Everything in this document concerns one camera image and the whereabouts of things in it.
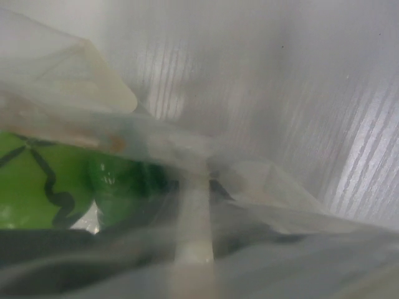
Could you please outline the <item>green fake pepper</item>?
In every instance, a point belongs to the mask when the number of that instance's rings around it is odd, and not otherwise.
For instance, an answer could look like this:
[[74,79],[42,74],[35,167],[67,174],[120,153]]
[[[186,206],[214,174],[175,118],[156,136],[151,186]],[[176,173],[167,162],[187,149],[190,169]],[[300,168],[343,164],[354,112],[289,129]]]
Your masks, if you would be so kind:
[[101,232],[155,224],[177,205],[179,182],[161,165],[95,154],[88,174]]

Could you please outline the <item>green fake melon ball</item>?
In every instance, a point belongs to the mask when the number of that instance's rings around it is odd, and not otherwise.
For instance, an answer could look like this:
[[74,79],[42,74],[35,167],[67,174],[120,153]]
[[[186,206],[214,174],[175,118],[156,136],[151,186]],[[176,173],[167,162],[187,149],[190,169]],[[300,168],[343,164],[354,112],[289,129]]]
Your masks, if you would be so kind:
[[1,132],[1,228],[68,229],[91,207],[90,152]]

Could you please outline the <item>clear zip top bag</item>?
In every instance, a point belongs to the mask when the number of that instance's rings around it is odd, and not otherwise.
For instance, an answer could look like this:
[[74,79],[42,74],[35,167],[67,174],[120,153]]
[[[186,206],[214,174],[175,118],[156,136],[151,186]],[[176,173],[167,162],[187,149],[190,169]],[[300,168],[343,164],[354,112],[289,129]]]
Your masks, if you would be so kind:
[[1,10],[2,298],[397,298],[398,232],[143,111],[93,44]]

